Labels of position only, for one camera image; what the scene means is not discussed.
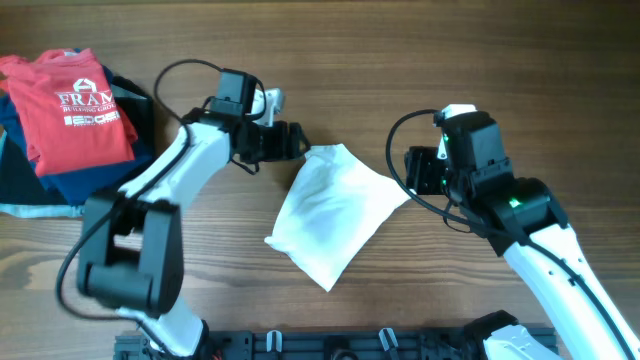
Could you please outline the white Puma t-shirt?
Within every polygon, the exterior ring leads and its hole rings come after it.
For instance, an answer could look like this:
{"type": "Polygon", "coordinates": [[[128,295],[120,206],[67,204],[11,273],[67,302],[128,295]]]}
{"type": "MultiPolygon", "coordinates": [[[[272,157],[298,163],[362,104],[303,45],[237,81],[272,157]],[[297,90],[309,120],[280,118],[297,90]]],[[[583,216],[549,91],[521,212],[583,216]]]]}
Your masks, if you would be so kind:
{"type": "Polygon", "coordinates": [[[344,145],[314,146],[265,238],[329,292],[359,250],[409,196],[344,145]]]}

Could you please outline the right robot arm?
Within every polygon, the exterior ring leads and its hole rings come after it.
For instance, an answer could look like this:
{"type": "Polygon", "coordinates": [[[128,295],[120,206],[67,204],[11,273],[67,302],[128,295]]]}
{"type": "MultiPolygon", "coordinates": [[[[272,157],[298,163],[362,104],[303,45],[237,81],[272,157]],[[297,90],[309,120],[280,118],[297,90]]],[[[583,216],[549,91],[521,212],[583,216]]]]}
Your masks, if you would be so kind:
{"type": "Polygon", "coordinates": [[[401,189],[445,223],[486,239],[573,358],[638,358],[639,338],[588,264],[567,213],[544,182],[515,176],[497,122],[472,105],[428,113],[440,143],[407,151],[401,189]]]}

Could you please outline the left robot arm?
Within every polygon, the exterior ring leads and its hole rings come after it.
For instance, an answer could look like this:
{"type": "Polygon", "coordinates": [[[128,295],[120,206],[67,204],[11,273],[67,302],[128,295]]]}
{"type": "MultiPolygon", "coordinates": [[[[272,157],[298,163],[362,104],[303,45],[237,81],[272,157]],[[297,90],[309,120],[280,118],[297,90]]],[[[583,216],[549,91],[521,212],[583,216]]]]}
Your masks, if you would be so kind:
{"type": "Polygon", "coordinates": [[[256,174],[263,162],[310,148],[298,123],[277,120],[284,94],[254,76],[222,70],[216,95],[180,117],[174,142],[138,177],[85,204],[78,291],[132,321],[149,359],[213,359],[209,328],[181,297],[182,214],[229,163],[256,174]]]}

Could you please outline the red folded t-shirt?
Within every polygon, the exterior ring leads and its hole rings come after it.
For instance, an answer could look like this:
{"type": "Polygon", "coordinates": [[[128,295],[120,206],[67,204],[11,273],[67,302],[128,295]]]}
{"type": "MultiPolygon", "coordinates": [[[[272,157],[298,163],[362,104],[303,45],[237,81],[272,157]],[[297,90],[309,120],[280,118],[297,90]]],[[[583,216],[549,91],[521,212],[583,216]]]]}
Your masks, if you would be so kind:
{"type": "Polygon", "coordinates": [[[4,56],[1,74],[37,176],[134,159],[136,130],[92,49],[47,50],[34,61],[4,56]]]}

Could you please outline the black folded garment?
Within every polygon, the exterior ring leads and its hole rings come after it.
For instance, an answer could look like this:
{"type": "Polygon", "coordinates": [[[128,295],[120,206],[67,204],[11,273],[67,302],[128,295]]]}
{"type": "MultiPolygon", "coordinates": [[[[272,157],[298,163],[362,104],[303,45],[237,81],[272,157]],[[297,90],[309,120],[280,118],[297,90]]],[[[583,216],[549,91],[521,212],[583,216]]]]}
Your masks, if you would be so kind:
{"type": "MultiPolygon", "coordinates": [[[[46,190],[56,190],[70,205],[82,205],[96,191],[121,186],[140,175],[155,160],[153,100],[140,87],[121,76],[114,77],[111,85],[116,91],[116,104],[128,116],[138,135],[138,140],[132,145],[135,159],[59,175],[36,176],[46,190]]],[[[7,95],[1,98],[1,126],[26,157],[26,141],[19,117],[7,95]]]]}

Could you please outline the light blue folded garment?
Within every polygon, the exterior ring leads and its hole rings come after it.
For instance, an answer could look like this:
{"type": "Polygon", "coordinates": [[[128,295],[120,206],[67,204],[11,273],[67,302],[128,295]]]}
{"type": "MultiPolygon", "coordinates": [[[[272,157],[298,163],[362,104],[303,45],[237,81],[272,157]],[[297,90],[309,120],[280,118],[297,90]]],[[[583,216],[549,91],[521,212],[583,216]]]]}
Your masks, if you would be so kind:
{"type": "Polygon", "coordinates": [[[83,205],[70,205],[36,177],[21,149],[7,133],[1,137],[1,212],[18,218],[77,218],[83,205]]]}

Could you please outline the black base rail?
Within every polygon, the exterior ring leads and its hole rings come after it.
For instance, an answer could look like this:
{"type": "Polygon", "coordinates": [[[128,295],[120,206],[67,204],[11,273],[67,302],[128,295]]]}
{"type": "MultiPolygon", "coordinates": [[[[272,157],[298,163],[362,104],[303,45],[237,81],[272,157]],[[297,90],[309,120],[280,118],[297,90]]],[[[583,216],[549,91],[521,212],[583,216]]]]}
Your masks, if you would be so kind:
{"type": "Polygon", "coordinates": [[[458,328],[394,332],[397,345],[386,350],[377,331],[281,333],[282,346],[267,344],[265,333],[211,332],[216,359],[478,359],[479,348],[458,328]]]}

